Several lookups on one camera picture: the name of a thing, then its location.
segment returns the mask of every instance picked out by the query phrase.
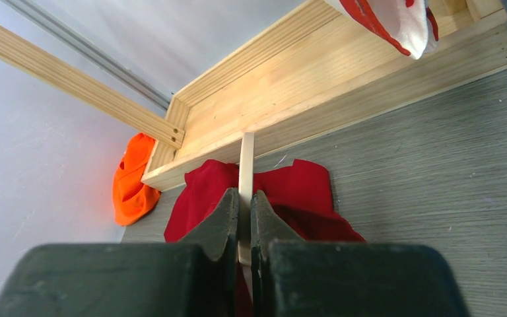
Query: wooden board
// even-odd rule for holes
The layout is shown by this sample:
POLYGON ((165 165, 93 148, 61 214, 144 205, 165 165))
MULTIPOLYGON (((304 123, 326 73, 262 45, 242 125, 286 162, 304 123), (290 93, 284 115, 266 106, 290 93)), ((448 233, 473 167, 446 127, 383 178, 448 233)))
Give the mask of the wooden board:
POLYGON ((504 9, 499 0, 467 0, 467 7, 475 21, 504 9))
MULTIPOLYGON (((186 127, 187 115, 189 114, 189 107, 180 101, 178 98, 172 98, 168 112, 166 113, 166 121, 176 126, 177 129, 184 130, 186 127)), ((152 166, 162 166, 174 160, 176 150, 164 144, 163 142, 156 141, 152 149, 152 155, 145 167, 145 173, 148 173, 152 166)))
POLYGON ((443 0, 443 2, 449 15, 454 15, 467 8, 465 0, 443 0))
POLYGON ((182 146, 183 129, 2 26, 0 59, 158 139, 172 152, 182 146))
POLYGON ((504 10, 473 23, 468 10, 448 15, 441 0, 430 5, 436 52, 413 61, 348 18, 332 18, 193 106, 175 159, 151 166, 143 182, 166 190, 205 159, 238 162, 243 131, 256 132, 262 155, 507 68, 504 10))
MULTIPOLYGON (((311 3, 329 7, 323 1, 311 3)), ((439 13, 445 10, 441 0, 431 5, 439 13)), ((441 36, 473 23, 467 11, 454 16, 439 14, 437 20, 441 36)), ((352 19, 343 15, 330 17, 327 24, 309 36, 194 105, 186 123, 186 139, 176 159, 361 74, 387 67, 399 57, 394 47, 352 19)))
POLYGON ((310 35, 341 13, 323 1, 307 1, 277 21, 241 48, 224 58, 177 93, 180 100, 195 106, 233 80, 283 49, 310 35))

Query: white cloth with red pattern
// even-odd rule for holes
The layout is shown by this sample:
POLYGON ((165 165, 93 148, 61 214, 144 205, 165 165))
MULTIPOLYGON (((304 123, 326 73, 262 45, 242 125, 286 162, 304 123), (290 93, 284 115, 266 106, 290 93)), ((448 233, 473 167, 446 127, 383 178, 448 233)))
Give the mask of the white cloth with red pattern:
POLYGON ((426 0, 325 0, 403 55, 418 59, 438 45, 438 25, 426 0))

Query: white wall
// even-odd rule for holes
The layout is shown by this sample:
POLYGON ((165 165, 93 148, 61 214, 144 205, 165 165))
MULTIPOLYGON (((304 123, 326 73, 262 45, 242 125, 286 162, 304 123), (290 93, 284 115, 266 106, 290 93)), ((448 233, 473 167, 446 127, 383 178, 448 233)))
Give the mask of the white wall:
POLYGON ((29 2, 170 96, 304 0, 29 2))
MULTIPOLYGON (((158 108, 0 2, 0 24, 158 108)), ((0 61, 0 288, 47 242, 115 242, 112 177, 134 129, 0 61)))

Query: wooden shelf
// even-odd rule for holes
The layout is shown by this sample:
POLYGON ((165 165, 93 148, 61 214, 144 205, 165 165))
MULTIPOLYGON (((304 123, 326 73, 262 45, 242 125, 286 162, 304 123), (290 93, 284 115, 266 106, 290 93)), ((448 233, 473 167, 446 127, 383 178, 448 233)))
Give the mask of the wooden shelf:
POLYGON ((167 190, 206 159, 238 162, 246 131, 264 155, 507 69, 507 14, 489 2, 474 20, 430 0, 440 45, 418 61, 322 0, 305 2, 176 93, 179 121, 167 120, 185 129, 182 147, 158 144, 143 182, 167 190))

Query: fabric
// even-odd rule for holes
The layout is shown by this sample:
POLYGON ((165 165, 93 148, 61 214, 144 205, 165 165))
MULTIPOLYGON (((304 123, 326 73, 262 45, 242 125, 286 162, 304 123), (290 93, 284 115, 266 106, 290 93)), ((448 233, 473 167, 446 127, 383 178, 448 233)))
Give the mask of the fabric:
MULTIPOLYGON (((180 194, 164 231, 167 242, 176 242, 209 216, 228 188, 238 187, 238 166, 208 160, 185 175, 187 187, 180 194)), ((329 172, 305 160, 292 166, 254 174, 253 192, 263 190, 271 206, 306 240, 364 242, 350 224, 333 210, 329 172)), ((238 266, 236 315, 253 316, 253 306, 238 266)))
POLYGON ((142 133, 134 136, 114 174, 113 200, 116 223, 127 226, 148 213, 160 192, 141 183, 141 177, 154 147, 154 139, 142 133))
POLYGON ((418 59, 438 45, 438 25, 426 0, 325 0, 403 55, 418 59))

